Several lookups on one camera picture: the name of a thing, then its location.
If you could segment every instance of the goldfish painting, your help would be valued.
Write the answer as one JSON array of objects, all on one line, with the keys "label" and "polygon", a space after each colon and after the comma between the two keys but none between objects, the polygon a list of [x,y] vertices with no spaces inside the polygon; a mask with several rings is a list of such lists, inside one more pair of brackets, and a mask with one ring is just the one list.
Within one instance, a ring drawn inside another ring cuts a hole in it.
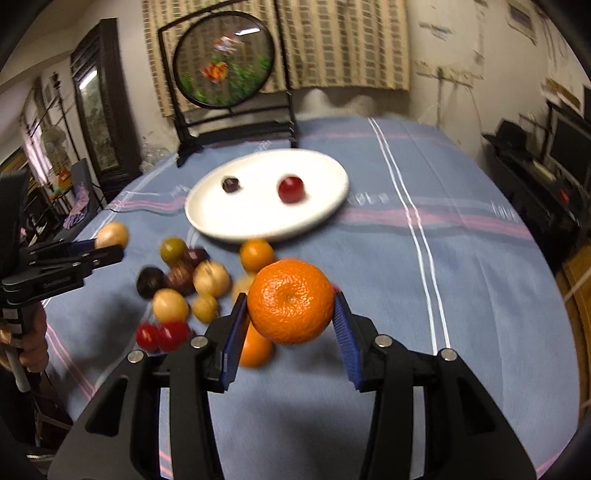
[{"label": "goldfish painting", "polygon": [[220,83],[228,78],[228,64],[225,61],[210,62],[207,67],[201,67],[203,76],[213,83]]},{"label": "goldfish painting", "polygon": [[223,36],[215,39],[213,41],[213,46],[224,53],[232,54],[236,51],[237,45],[242,45],[243,43],[239,40],[234,40],[233,38]]}]

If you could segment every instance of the black stand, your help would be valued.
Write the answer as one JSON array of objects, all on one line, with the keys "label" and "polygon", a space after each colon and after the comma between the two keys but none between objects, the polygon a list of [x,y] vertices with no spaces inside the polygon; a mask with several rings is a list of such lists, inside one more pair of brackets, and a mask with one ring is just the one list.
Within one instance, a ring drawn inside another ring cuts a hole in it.
[{"label": "black stand", "polygon": [[[239,112],[233,111],[231,108],[228,108],[228,112],[224,115],[218,115],[213,118],[206,118],[203,120],[199,120],[196,122],[187,122],[184,114],[180,109],[180,105],[178,104],[177,94],[174,88],[173,82],[173,75],[171,73],[170,66],[168,64],[168,55],[166,52],[166,47],[164,45],[164,32],[169,30],[170,28],[175,27],[176,25],[181,24],[182,22],[186,22],[192,18],[201,17],[200,20],[206,18],[212,14],[212,12],[216,10],[220,10],[225,7],[229,7],[233,4],[237,4],[246,0],[227,0],[225,2],[221,2],[216,5],[211,5],[206,8],[202,8],[192,14],[185,15],[174,22],[171,22],[160,29],[158,29],[158,43],[160,46],[160,55],[162,57],[162,63],[164,66],[164,74],[166,77],[166,83],[168,86],[168,91],[170,92],[170,99],[173,104],[174,110],[174,127],[177,131],[178,139],[180,140],[180,146],[178,148],[178,159],[177,159],[177,166],[180,168],[182,167],[189,156],[195,152],[203,151],[203,147],[205,145],[212,145],[221,142],[229,142],[229,141],[236,141],[236,140],[244,140],[245,138],[256,138],[271,134],[287,134],[290,140],[290,145],[292,148],[297,148],[298,141],[297,141],[297,123],[296,123],[296,116],[294,114],[293,109],[293,100],[291,98],[291,80],[288,70],[288,63],[287,63],[287,52],[285,50],[285,39],[283,37],[283,27],[281,25],[281,15],[279,12],[279,6],[277,4],[277,0],[273,1],[274,4],[274,13],[277,20],[277,29],[279,32],[279,44],[281,49],[281,60],[283,65],[283,72],[285,76],[285,103],[279,105],[271,105],[267,107],[261,108],[253,108],[248,110],[243,110]],[[224,128],[216,131],[205,132],[200,134],[198,137],[194,137],[189,133],[190,127],[196,127],[198,125],[203,125],[208,122],[215,122],[218,120],[224,120],[228,118],[234,118],[242,115],[250,115],[252,113],[261,113],[261,112],[269,112],[273,110],[284,110],[286,109],[289,113],[289,120],[285,122],[278,122],[278,121],[265,121],[265,122],[258,122],[255,124],[250,125],[238,125],[236,127]]]}]

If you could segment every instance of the red cherry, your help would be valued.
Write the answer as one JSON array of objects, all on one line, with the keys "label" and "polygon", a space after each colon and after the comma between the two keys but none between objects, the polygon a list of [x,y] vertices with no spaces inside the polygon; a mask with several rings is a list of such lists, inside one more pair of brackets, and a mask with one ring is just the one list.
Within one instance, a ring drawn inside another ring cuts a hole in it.
[{"label": "red cherry", "polygon": [[286,177],[279,184],[277,193],[283,203],[300,202],[304,198],[304,182],[299,177]]},{"label": "red cherry", "polygon": [[186,322],[164,323],[158,329],[158,346],[163,352],[172,352],[189,338],[190,332]]},{"label": "red cherry", "polygon": [[158,327],[151,323],[140,323],[135,331],[135,341],[148,353],[158,350]]}]

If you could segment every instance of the orange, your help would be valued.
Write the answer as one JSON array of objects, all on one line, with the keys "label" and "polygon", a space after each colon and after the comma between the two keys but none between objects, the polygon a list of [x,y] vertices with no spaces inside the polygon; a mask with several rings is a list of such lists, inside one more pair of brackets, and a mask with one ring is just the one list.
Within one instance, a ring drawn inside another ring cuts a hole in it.
[{"label": "orange", "polygon": [[259,238],[247,240],[240,247],[240,262],[247,272],[257,273],[274,261],[275,252],[265,240]]},{"label": "orange", "polygon": [[328,278],[294,258],[263,268],[248,291],[248,313],[257,331],[277,343],[304,343],[329,324],[335,297]]},{"label": "orange", "polygon": [[263,337],[250,323],[246,331],[239,365],[250,368],[262,367],[272,356],[273,342]]}]

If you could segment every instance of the circular frame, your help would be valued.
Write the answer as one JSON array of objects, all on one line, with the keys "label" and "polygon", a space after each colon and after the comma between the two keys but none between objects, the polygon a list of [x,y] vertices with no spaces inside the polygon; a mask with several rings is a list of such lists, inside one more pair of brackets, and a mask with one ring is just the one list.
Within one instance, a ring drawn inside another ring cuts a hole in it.
[{"label": "circular frame", "polygon": [[[189,95],[187,92],[185,92],[185,90],[182,88],[183,82],[181,81],[180,76],[178,75],[178,68],[177,68],[177,59],[178,59],[178,55],[179,55],[179,50],[181,45],[183,44],[185,38],[195,29],[197,28],[199,25],[201,25],[202,23],[205,23],[206,21],[211,20],[212,18],[215,17],[242,17],[242,18],[246,18],[248,20],[250,20],[251,22],[253,22],[260,30],[261,32],[264,33],[264,35],[267,38],[267,42],[268,44],[271,46],[272,48],[272,55],[270,58],[270,64],[269,64],[269,68],[267,69],[267,74],[262,78],[259,86],[257,89],[255,89],[250,95],[244,97],[243,99],[241,99],[239,102],[234,102],[234,103],[229,103],[227,105],[211,105],[209,103],[203,103],[199,100],[197,100],[195,97],[192,97],[191,95]],[[238,11],[233,11],[233,10],[227,10],[227,11],[223,11],[223,12],[217,12],[214,14],[210,14],[210,15],[206,15],[203,18],[200,18],[198,21],[196,21],[193,25],[191,25],[187,31],[183,34],[183,36],[179,39],[178,43],[177,43],[177,47],[174,49],[174,54],[173,54],[173,76],[174,76],[174,82],[176,84],[176,87],[178,89],[179,92],[181,92],[181,94],[192,104],[197,105],[201,108],[206,108],[208,110],[227,110],[229,108],[238,106],[248,100],[250,100],[251,98],[254,98],[255,95],[261,90],[261,88],[263,88],[265,86],[265,84],[269,81],[269,78],[271,77],[271,74],[273,73],[273,70],[275,68],[275,55],[276,55],[276,50],[275,50],[275,41],[273,40],[273,36],[271,35],[271,32],[269,32],[269,29],[267,28],[267,26],[261,22],[257,17],[251,15],[251,14],[247,14],[245,12],[238,12]]]}]

